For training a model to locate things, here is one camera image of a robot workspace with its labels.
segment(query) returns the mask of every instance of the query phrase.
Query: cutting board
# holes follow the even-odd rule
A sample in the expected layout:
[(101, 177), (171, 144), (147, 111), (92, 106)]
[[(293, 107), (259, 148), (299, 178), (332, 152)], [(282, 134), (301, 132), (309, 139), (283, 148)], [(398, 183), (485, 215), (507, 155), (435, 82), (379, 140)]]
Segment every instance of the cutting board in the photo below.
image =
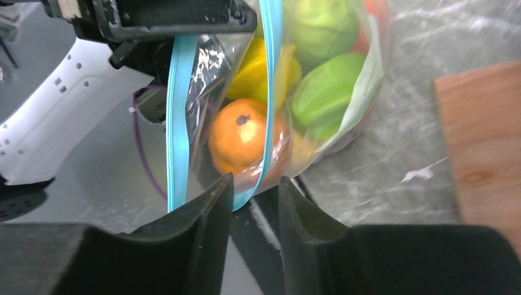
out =
[(434, 81), (463, 221), (521, 258), (521, 61)]

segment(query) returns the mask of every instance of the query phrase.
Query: purple cable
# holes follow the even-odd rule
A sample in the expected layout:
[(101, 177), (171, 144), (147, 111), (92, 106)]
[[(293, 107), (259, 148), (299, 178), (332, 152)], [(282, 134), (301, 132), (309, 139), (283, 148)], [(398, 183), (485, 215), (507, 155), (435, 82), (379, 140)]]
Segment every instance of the purple cable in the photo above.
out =
[[(157, 85), (152, 85), (153, 88), (159, 88)], [(141, 140), (141, 133), (139, 132), (139, 122), (138, 122), (138, 108), (136, 107), (136, 94), (132, 95), (132, 108), (134, 111), (132, 113), (132, 121), (134, 125), (134, 137), (136, 138), (136, 145), (138, 148), (139, 160), (141, 161), (141, 165), (143, 166), (143, 170), (145, 171), (146, 176), (149, 181), (152, 183), (155, 191), (163, 197), (163, 199), (167, 200), (166, 193), (159, 186), (157, 181), (155, 180), (154, 175), (152, 174), (152, 170), (150, 170), (150, 166), (148, 165), (148, 161), (145, 156), (145, 151), (143, 148), (143, 141)]]

